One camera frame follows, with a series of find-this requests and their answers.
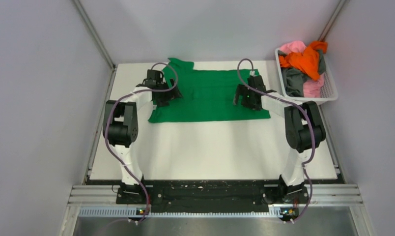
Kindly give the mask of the green t-shirt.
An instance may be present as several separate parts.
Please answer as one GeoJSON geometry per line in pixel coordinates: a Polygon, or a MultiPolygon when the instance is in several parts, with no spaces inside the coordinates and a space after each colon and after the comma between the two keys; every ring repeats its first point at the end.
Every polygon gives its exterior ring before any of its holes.
{"type": "Polygon", "coordinates": [[[234,105],[233,99],[241,79],[250,70],[197,70],[191,61],[169,58],[163,74],[169,79],[178,77],[177,88],[182,94],[164,107],[156,107],[148,121],[206,122],[270,119],[267,110],[254,111],[234,105]]]}

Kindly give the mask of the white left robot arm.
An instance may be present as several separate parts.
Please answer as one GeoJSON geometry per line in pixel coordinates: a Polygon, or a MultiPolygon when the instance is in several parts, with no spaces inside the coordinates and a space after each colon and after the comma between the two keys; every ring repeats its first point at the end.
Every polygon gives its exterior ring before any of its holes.
{"type": "Polygon", "coordinates": [[[154,102],[158,107],[168,106],[172,100],[182,98],[177,83],[178,74],[173,69],[168,79],[164,72],[149,69],[146,78],[127,95],[105,104],[103,137],[110,154],[118,161],[123,173],[121,193],[128,194],[134,203],[143,202],[148,196],[143,173],[132,156],[133,144],[139,136],[139,110],[154,102]]]}

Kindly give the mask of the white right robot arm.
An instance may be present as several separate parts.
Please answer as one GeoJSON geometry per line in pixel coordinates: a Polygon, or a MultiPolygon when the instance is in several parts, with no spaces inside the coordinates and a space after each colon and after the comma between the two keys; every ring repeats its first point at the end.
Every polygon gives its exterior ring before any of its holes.
{"type": "Polygon", "coordinates": [[[237,86],[233,104],[253,111],[273,112],[284,119],[289,154],[273,195],[284,203],[291,202],[304,191],[306,165],[326,138],[318,104],[286,100],[276,91],[267,90],[263,78],[253,72],[246,82],[237,86]]]}

